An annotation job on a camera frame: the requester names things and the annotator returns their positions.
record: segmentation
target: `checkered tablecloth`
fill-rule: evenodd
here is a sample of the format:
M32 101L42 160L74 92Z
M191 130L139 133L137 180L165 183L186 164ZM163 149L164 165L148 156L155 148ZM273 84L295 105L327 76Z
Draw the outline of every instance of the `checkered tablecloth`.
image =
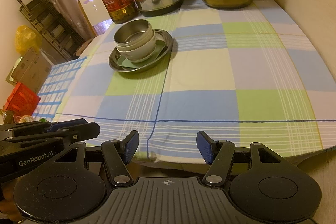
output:
M172 34L171 56L140 74L114 72L108 58L120 25L112 25L57 103L55 121L97 122L94 145L137 130L136 156L156 162L204 163L199 130L238 146L261 142L281 156L336 145L335 81L273 0L239 10L185 0L179 11L148 20Z

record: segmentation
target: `floor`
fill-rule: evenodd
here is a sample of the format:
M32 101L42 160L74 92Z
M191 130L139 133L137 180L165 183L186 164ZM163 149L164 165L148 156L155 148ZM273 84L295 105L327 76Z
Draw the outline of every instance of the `floor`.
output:
M313 219L318 224L336 224L336 151L313 156L304 160L298 167L313 177L322 190L322 200ZM127 168L134 179L137 177L199 176L199 174L187 171L151 168L133 162Z

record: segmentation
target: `green square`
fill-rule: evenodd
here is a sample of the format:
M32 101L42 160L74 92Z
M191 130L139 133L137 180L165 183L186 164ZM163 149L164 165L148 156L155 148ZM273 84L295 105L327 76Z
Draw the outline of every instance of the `green square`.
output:
M155 67L140 73L115 72L105 95L160 94L169 63L169 55Z
M316 122L241 123L240 146L260 142L282 157L322 149Z
M150 22L153 29L161 29L169 32L175 30L178 18L178 13L172 13L146 19Z
M277 34L228 33L225 34L228 48L278 47L284 48Z
M276 33L268 22L223 23L224 33Z
M304 90L236 90L236 94L241 121L315 119Z

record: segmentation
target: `round metal tray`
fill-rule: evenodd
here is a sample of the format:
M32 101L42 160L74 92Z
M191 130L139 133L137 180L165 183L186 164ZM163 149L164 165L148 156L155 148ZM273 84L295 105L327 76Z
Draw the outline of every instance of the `round metal tray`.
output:
M162 51L160 52L159 56L157 57L157 59L155 59L154 61L152 61L151 63L146 64L145 66L141 67L141 68L127 68L127 67L122 67L118 65L118 59L121 57L121 54L117 51L117 48L114 48L113 51L110 54L109 57L109 65L110 67L118 72L128 72L128 73L138 73L138 72L142 72L145 70L148 70L150 68L153 68L157 63L159 63L162 58L170 52L173 48L173 38L171 37L169 32L166 32L164 30L155 30L159 35L162 36L163 40L165 41L166 45L165 47L162 49Z

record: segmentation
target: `silver bolt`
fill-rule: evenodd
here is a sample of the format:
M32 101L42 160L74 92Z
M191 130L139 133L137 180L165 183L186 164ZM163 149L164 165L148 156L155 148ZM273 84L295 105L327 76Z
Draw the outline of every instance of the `silver bolt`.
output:
M118 175L118 176L114 177L113 180L116 183L123 184L123 183L129 182L131 180L131 178L129 176L125 176L125 175Z
M217 175L211 175L211 176L207 176L205 180L209 183L220 183L222 181L222 178Z

